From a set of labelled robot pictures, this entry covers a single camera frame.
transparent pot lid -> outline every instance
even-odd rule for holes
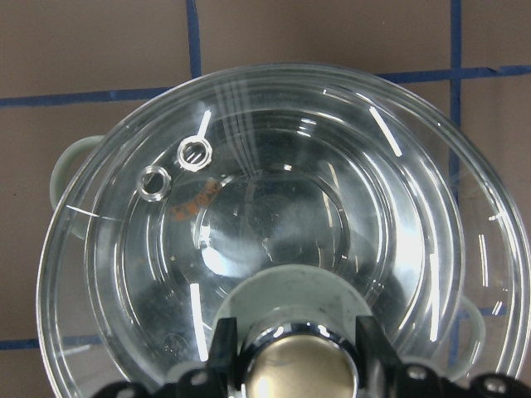
[[[491,167],[411,92],[288,64],[160,95],[76,174],[37,292],[56,393],[156,389],[175,364],[206,359],[236,287],[285,265],[347,282],[402,357],[463,383],[519,371],[529,248]]]

pot handle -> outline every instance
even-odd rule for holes
[[[50,203],[53,210],[56,209],[57,204],[61,200],[66,186],[68,185],[66,176],[72,163],[84,151],[94,149],[102,141],[103,137],[104,135],[93,135],[75,141],[70,147],[65,149],[65,152],[63,152],[57,159],[50,177]]]
[[[457,363],[448,369],[446,377],[455,381],[463,376],[477,362],[485,345],[485,320],[479,309],[467,297],[460,297],[460,307],[470,320],[470,337],[467,347],[461,354]]]

glass lid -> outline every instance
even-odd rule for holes
[[[85,161],[41,258],[56,393],[157,389],[176,364],[206,360],[242,284],[287,265],[346,282],[401,357],[460,383],[519,371],[529,248],[491,167],[411,92],[285,64],[170,90]]]

brown surface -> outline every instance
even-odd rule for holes
[[[203,71],[320,61],[373,73],[447,68],[449,3],[197,0]],[[465,66],[531,64],[531,3],[463,2]],[[0,3],[0,98],[176,85],[186,80],[184,1]],[[449,113],[448,82],[407,85]],[[463,83],[463,128],[531,225],[531,76]],[[0,109],[0,339],[34,338],[37,263],[61,151],[107,132],[136,103]],[[0,352],[0,396],[52,396],[38,350]],[[522,378],[531,383],[529,366]]]

